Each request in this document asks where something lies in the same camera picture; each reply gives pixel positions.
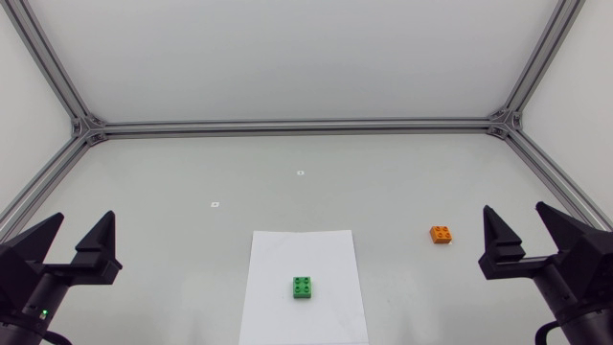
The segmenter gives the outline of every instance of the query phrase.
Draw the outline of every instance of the aluminum frame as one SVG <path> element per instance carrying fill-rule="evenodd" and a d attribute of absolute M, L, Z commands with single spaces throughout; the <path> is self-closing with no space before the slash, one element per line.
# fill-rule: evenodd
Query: aluminum frame
<path fill-rule="evenodd" d="M 302 121 L 152 122 L 107 124 L 81 99 L 27 0 L 0 0 L 34 61 L 73 124 L 73 139 L 0 215 L 0 242 L 16 235 L 54 187 L 87 152 L 106 140 L 204 136 L 341 135 L 396 133 L 489 134 L 504 140 L 576 218 L 613 231 L 613 222 L 589 196 L 522 131 L 523 109 L 568 34 L 585 0 L 558 0 L 526 67 L 499 111 L 474 118 L 394 118 Z"/>

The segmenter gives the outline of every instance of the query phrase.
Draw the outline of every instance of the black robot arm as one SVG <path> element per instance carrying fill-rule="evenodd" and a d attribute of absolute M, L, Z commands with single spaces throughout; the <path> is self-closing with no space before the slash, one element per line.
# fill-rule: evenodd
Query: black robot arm
<path fill-rule="evenodd" d="M 486 252 L 479 266 L 486 279 L 533 279 L 572 345 L 613 345 L 613 233 L 543 202 L 536 211 L 558 252 L 526 259 L 521 239 L 494 210 L 484 208 Z M 537 343 L 555 324 L 548 325 Z"/>
<path fill-rule="evenodd" d="M 109 211 L 77 245 L 69 264 L 43 261 L 62 214 L 51 216 L 0 244 L 0 345 L 70 345 L 47 331 L 68 288 L 110 285 L 122 265 L 115 258 L 115 214 Z"/>

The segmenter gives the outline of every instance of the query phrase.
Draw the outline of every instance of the green lego brick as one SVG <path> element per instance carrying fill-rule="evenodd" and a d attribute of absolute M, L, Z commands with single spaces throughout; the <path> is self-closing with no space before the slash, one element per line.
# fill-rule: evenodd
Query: green lego brick
<path fill-rule="evenodd" d="M 310 277 L 294 277 L 294 298 L 310 298 Z"/>

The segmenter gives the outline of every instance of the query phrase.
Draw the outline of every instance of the lego brick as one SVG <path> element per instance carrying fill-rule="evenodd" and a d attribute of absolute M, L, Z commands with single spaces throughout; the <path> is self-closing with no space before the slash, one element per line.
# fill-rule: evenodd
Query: lego brick
<path fill-rule="evenodd" d="M 294 298 L 310 298 L 310 277 L 294 277 Z"/>
<path fill-rule="evenodd" d="M 433 226 L 430 229 L 430 236 L 435 244 L 447 244 L 453 240 L 451 232 L 446 226 Z"/>

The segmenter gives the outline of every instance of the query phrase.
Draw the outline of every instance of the orange lego brick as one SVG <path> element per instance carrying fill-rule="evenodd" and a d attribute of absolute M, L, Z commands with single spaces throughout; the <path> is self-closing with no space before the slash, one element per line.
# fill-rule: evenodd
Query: orange lego brick
<path fill-rule="evenodd" d="M 430 236 L 432 237 L 432 242 L 435 244 L 447 244 L 453 240 L 451 232 L 446 226 L 433 226 L 432 229 L 430 229 Z"/>

